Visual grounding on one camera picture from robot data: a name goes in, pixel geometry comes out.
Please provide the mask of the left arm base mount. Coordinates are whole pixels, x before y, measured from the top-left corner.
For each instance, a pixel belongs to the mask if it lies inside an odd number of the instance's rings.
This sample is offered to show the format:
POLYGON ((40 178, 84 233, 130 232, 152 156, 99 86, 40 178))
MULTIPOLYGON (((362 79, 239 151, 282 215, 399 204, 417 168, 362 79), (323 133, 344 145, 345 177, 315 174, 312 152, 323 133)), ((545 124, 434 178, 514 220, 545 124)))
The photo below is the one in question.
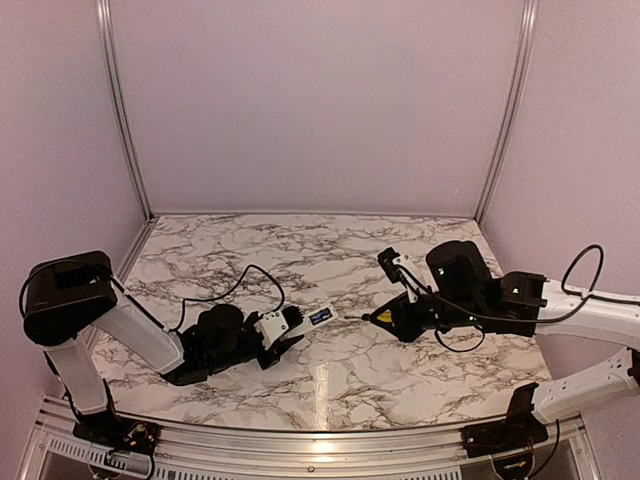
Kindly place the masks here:
POLYGON ((72 411, 76 417, 73 428, 76 438, 108 447, 111 453, 152 455, 155 452, 160 426, 148 420, 119 415, 111 400, 98 413, 83 414, 76 408, 72 411))

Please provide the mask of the yellow handled screwdriver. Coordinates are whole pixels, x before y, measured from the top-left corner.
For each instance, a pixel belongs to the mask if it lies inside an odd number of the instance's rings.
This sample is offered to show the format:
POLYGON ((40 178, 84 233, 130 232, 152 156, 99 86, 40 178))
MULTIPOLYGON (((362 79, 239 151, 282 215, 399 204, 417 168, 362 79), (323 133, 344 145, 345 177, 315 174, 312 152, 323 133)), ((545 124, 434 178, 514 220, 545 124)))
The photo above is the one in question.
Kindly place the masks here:
POLYGON ((344 316, 345 320, 362 320, 378 326, 389 326, 393 324, 392 314, 389 310, 377 311, 362 314, 348 314, 344 316))

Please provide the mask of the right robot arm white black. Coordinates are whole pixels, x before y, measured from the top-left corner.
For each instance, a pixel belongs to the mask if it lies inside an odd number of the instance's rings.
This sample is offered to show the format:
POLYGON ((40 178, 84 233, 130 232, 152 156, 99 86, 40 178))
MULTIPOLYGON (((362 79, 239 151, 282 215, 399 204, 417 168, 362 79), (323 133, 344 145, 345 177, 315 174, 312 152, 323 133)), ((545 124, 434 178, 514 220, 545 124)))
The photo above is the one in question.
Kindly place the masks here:
POLYGON ((436 337, 472 327, 482 335, 574 336, 619 346, 591 367, 546 383, 531 383, 511 397, 511 413, 495 438, 515 448, 542 424, 639 392, 639 300, 572 289, 565 280, 512 271, 491 274, 477 245, 452 240, 434 247, 425 262, 435 281, 426 285, 407 256, 389 247, 377 257, 387 278, 405 291, 363 320, 411 343, 427 331, 436 337))

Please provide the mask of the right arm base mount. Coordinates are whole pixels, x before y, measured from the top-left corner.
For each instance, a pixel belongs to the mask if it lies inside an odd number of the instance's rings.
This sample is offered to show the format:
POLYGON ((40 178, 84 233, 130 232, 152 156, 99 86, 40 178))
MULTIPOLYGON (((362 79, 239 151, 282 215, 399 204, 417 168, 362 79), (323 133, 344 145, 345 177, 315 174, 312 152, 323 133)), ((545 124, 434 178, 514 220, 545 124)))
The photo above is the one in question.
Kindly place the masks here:
POLYGON ((461 437, 467 456, 498 454, 546 441, 546 425, 533 415, 533 396, 538 387, 538 383, 530 383, 517 388, 503 419, 463 427, 461 437))

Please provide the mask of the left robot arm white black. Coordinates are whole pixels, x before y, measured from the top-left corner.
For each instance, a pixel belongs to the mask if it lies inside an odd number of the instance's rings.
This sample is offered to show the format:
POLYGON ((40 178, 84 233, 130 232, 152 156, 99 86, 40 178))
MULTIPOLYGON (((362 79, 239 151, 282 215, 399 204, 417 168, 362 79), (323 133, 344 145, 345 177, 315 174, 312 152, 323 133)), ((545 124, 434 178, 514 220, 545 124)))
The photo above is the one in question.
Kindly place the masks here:
POLYGON ((293 305, 249 315, 220 297, 210 305, 185 331, 169 329, 126 292, 102 251, 33 267, 19 293, 24 332, 42 348, 65 387, 76 417, 74 435, 139 452, 155 445, 157 425, 117 414, 107 382, 78 337, 95 327, 166 382, 186 386, 251 360, 268 369, 303 338, 309 325, 293 305))

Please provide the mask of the white remote control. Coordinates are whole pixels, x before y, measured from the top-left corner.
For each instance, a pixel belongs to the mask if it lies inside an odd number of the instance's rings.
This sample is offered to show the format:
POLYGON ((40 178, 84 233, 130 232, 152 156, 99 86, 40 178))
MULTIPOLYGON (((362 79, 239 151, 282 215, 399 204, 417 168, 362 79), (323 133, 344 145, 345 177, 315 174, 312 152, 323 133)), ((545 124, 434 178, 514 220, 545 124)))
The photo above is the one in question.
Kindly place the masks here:
POLYGON ((303 323, 299 335, 306 335, 329 322, 336 320, 338 314, 331 304, 326 304, 303 315, 303 323))

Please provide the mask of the blue battery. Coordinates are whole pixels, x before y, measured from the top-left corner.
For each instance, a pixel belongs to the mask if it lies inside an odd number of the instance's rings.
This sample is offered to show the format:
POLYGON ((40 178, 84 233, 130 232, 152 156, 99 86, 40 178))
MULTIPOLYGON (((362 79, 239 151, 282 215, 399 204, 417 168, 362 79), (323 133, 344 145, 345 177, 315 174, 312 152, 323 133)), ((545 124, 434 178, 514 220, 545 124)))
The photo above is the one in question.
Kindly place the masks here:
POLYGON ((332 310, 330 308, 324 308, 324 309, 321 309, 321 310, 318 310, 318 311, 312 313, 309 316, 309 319, 310 319, 310 322, 313 325, 317 325, 317 324, 320 324, 320 323, 322 323, 324 321, 332 319, 333 317, 334 317, 334 314, 333 314, 332 310))

